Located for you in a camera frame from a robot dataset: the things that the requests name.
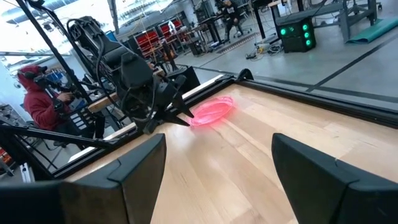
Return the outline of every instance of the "person in background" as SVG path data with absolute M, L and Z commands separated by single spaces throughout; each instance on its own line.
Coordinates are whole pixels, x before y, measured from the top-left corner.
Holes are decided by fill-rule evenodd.
M 26 89 L 27 93 L 24 98 L 24 108 L 32 117 L 35 125 L 43 130 L 55 131 L 58 133 L 72 134 L 74 133 L 71 123 L 63 118 L 60 112 L 54 108 L 54 102 L 63 104 L 63 113 L 72 112 L 68 105 L 73 101 L 72 93 L 54 93 L 56 99 L 52 99 L 38 84 L 34 82 L 34 78 L 45 74 L 47 67 L 37 65 L 29 65 L 18 71 L 19 83 Z M 105 126 L 105 118 L 97 116 L 95 126 L 89 127 L 84 132 L 83 137 L 103 138 Z M 62 142 L 55 142 L 55 146 L 64 145 Z
M 240 34 L 239 36 L 243 34 L 242 27 L 239 24 L 239 12 L 238 12 L 238 6 L 229 0 L 225 0 L 222 2 L 222 10 L 219 11 L 219 14 L 222 14 L 225 16 L 226 19 L 226 28 L 225 28 L 225 38 L 224 42 L 229 41 L 229 33 L 231 32 L 232 26 L 235 26 L 236 29 Z

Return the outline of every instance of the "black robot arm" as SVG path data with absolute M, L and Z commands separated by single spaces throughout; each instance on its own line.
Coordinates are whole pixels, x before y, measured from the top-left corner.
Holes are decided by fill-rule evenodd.
M 90 16 L 72 19 L 67 27 L 72 38 L 89 50 L 96 58 L 96 73 L 109 78 L 116 87 L 120 104 L 113 102 L 137 127 L 146 134 L 165 121 L 189 126 L 182 119 L 165 110 L 172 104 L 189 117 L 193 117 L 178 91 L 186 78 L 181 75 L 175 81 L 153 75 L 147 62 L 132 50 L 118 42 L 110 41 L 99 23 Z

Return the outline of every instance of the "concrete floor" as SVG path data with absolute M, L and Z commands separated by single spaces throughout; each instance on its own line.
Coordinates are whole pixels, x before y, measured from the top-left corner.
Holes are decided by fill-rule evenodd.
M 398 15 L 398 1 L 381 0 L 383 10 L 379 11 L 379 18 L 387 18 Z M 268 11 L 261 15 L 266 35 L 275 32 L 272 28 L 271 13 Z M 323 16 L 325 21 L 330 16 Z M 368 21 L 362 21 L 351 28 L 353 35 L 369 26 Z M 255 32 L 257 24 L 249 18 L 243 27 L 251 27 Z M 224 30 L 219 30 L 221 38 Z M 281 86 L 299 91 L 309 91 L 323 96 L 339 98 L 348 101 L 373 105 L 391 110 L 398 110 L 398 28 L 393 29 L 374 42 L 366 45 L 344 44 L 339 27 L 326 27 L 315 30 L 317 47 L 307 53 L 283 52 L 269 56 L 264 55 L 256 61 L 245 59 L 245 54 L 254 50 L 254 43 L 260 40 L 250 40 L 245 44 L 225 54 L 216 52 L 194 57 L 192 54 L 180 54 L 176 63 L 192 65 L 201 83 L 224 72 L 239 73 L 244 68 L 249 68 L 255 75 L 256 80 L 270 85 Z M 349 69 L 332 76 L 336 71 L 350 64 L 358 57 L 372 50 L 385 41 L 395 38 L 379 50 L 373 52 L 363 60 L 354 64 Z M 61 167 L 67 163 L 69 158 L 76 154 L 79 149 L 74 145 L 68 145 L 66 149 L 57 148 L 49 151 L 42 144 L 39 150 L 43 152 L 56 166 Z M 48 167 L 49 163 L 38 158 Z M 12 179 L 19 179 L 18 174 Z M 1 182 L 10 179 L 8 176 L 0 177 Z

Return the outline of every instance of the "black box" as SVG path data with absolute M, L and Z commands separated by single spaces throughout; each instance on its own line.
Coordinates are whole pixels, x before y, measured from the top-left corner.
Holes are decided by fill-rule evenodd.
M 281 24 L 278 32 L 285 53 L 307 52 L 317 46 L 311 18 Z

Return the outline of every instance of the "light wood surface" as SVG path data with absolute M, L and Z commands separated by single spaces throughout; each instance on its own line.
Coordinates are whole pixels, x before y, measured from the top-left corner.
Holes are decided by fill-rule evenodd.
M 159 69 L 158 71 L 154 72 L 154 75 L 164 75 L 164 71 L 162 69 Z M 110 94 L 110 97 L 112 98 L 113 101 L 119 100 L 118 95 L 116 93 Z M 109 100 L 108 97 L 102 96 L 102 99 L 89 105 L 88 110 L 92 113 L 96 113 L 111 104 L 112 104 L 112 102 Z
M 234 98 L 235 106 L 219 123 L 157 129 L 167 138 L 167 161 L 152 223 L 297 223 L 273 165 L 273 133 L 398 182 L 395 129 L 237 85 L 215 96 L 225 95 Z M 130 142 L 69 180 L 148 138 Z
M 215 80 L 219 79 L 219 78 L 222 77 L 222 76 L 223 76 L 223 75 L 217 75 L 216 77 L 214 77 L 214 78 L 208 80 L 207 82 L 201 84 L 200 86 L 197 86 L 197 87 L 193 88 L 192 90 L 190 90 L 190 91 L 184 93 L 184 94 L 182 95 L 182 98 L 185 99 L 186 97 L 188 97 L 188 96 L 190 96 L 190 95 L 196 93 L 197 91 L 199 91 L 199 90 L 205 88 L 206 86 L 209 86 L 210 84 L 214 83 Z M 131 130 L 131 129 L 134 128 L 135 126 L 136 126 L 136 124 L 131 123 L 131 124 L 127 125 L 126 127 L 123 127 L 123 128 L 121 128 L 121 129 L 115 131 L 114 133 L 110 134 L 109 136 L 106 136 L 106 137 L 104 138 L 104 140 L 111 140 L 111 139 L 114 139 L 114 138 L 116 138 L 116 137 L 118 137 L 118 136 L 120 136 L 120 135 L 122 135 L 122 134 L 128 132 L 129 130 Z M 75 155 L 71 156 L 71 158 L 69 159 L 68 162 L 71 162 L 71 161 L 73 161 L 73 160 L 79 158 L 80 156 L 82 156 L 82 155 L 84 155 L 84 154 L 86 154 L 86 153 L 88 153 L 88 152 L 90 152 L 90 151 L 92 151 L 92 150 L 94 150 L 94 149 L 95 149 L 94 147 L 88 147 L 88 148 L 86 148 L 86 149 L 84 149 L 84 150 L 82 150 L 82 151 L 76 153 Z
M 277 5 L 282 4 L 282 3 L 287 3 L 287 0 L 273 1 L 273 2 L 268 4 L 268 7 L 274 7 L 274 6 L 277 6 Z

